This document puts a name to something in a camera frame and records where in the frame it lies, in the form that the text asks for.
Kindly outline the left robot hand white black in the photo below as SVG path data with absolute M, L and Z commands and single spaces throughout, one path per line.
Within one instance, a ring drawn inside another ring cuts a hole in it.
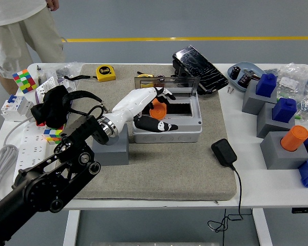
M 178 129 L 177 125 L 168 124 L 148 116 L 138 116 L 143 109 L 157 98 L 159 102 L 168 104 L 166 97 L 175 100 L 175 96 L 162 87 L 134 89 L 127 94 L 106 117 L 113 123 L 113 129 L 120 132 L 125 123 L 133 121 L 136 128 L 150 132 L 167 132 Z

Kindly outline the person's hand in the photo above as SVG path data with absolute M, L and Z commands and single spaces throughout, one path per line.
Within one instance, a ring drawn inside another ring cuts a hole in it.
M 46 3 L 50 11 L 56 11 L 60 7 L 59 0 L 46 0 Z

